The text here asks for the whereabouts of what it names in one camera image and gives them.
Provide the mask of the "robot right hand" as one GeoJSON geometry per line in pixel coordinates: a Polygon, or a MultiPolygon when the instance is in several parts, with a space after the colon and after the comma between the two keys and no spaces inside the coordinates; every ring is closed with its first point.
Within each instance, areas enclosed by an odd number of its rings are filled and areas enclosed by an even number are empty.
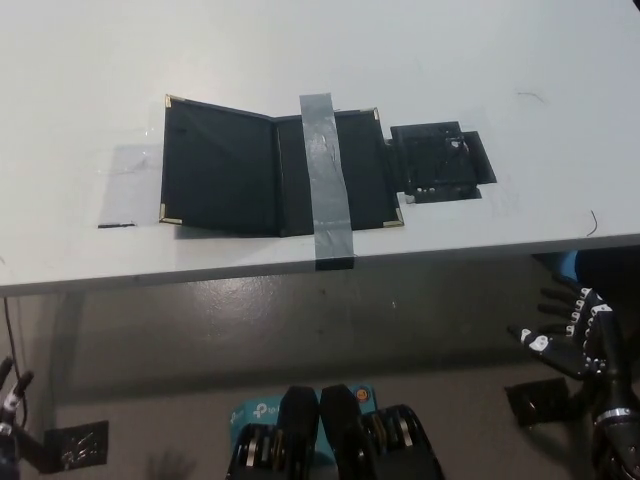
{"type": "Polygon", "coordinates": [[[538,311],[562,319],[543,326],[507,327],[509,335],[534,359],[582,383],[569,395],[560,379],[531,382],[507,389],[517,423],[522,427],[569,421],[586,413],[601,428],[639,425],[639,398],[622,330],[612,307],[593,288],[568,277],[558,288],[543,288],[549,301],[538,311]]]}

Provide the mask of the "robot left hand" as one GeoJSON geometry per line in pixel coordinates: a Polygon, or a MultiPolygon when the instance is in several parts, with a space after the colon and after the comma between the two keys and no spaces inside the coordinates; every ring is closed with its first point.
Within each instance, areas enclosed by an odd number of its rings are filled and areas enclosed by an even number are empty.
{"type": "MultiPolygon", "coordinates": [[[[14,362],[5,357],[1,362],[1,388],[12,371],[14,362]]],[[[17,377],[17,381],[9,393],[1,400],[1,435],[10,436],[16,425],[16,411],[26,396],[26,389],[34,378],[33,371],[27,371],[17,377]]]]}

